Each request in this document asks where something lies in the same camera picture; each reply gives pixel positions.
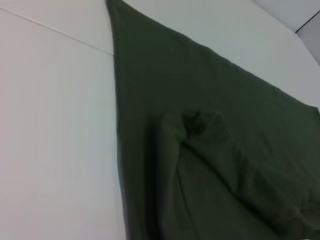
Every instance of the green towel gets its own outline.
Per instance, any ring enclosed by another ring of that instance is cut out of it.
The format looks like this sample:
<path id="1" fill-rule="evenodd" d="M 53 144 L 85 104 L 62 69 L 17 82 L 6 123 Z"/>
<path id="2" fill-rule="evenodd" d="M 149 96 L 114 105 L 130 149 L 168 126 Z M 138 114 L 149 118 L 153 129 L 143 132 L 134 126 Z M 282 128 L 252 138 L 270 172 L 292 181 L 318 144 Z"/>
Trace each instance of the green towel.
<path id="1" fill-rule="evenodd" d="M 129 239 L 319 240 L 318 109 L 107 6 Z"/>

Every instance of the white surface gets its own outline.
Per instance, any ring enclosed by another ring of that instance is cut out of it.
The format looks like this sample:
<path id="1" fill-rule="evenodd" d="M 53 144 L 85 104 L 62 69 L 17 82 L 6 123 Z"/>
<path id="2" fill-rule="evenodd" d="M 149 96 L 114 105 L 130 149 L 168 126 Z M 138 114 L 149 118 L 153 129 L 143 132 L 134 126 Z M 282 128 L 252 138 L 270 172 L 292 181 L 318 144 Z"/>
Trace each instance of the white surface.
<path id="1" fill-rule="evenodd" d="M 294 32 L 320 11 L 320 0 L 254 0 Z"/>
<path id="2" fill-rule="evenodd" d="M 320 64 L 320 13 L 297 33 Z"/>
<path id="3" fill-rule="evenodd" d="M 251 0 L 126 0 L 300 101 L 320 107 L 320 67 L 300 38 Z"/>
<path id="4" fill-rule="evenodd" d="M 0 6 L 113 53 L 105 0 L 0 0 Z"/>
<path id="5" fill-rule="evenodd" d="M 0 239 L 124 240 L 110 55 L 0 10 Z"/>
<path id="6" fill-rule="evenodd" d="M 252 1 L 127 2 L 320 106 L 320 67 Z M 0 10 L 0 240 L 124 240 L 104 0 L 0 0 L 0 8 L 11 11 Z"/>

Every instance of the green fabric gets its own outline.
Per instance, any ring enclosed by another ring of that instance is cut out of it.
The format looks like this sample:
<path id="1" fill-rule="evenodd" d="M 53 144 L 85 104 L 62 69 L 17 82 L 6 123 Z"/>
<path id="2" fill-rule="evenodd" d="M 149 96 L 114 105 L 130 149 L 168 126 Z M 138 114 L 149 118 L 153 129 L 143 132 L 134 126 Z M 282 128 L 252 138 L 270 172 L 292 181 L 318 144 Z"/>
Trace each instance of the green fabric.
<path id="1" fill-rule="evenodd" d="M 320 239 L 317 108 L 107 5 L 129 239 Z"/>

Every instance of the green garment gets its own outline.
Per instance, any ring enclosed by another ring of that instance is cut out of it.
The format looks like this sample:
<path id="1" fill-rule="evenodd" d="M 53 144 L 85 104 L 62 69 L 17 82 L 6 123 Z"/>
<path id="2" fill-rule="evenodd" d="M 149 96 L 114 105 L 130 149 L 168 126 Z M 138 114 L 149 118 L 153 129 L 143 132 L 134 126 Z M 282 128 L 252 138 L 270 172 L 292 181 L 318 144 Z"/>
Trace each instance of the green garment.
<path id="1" fill-rule="evenodd" d="M 128 238 L 319 240 L 317 108 L 121 0 L 107 6 Z"/>

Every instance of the dark green cloth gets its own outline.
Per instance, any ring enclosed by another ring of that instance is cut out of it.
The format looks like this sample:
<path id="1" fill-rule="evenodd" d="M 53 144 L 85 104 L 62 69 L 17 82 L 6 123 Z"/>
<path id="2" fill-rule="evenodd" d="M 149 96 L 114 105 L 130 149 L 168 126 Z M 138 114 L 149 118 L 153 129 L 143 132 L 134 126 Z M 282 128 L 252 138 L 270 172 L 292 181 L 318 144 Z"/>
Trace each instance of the dark green cloth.
<path id="1" fill-rule="evenodd" d="M 318 109 L 107 5 L 129 239 L 320 239 Z"/>

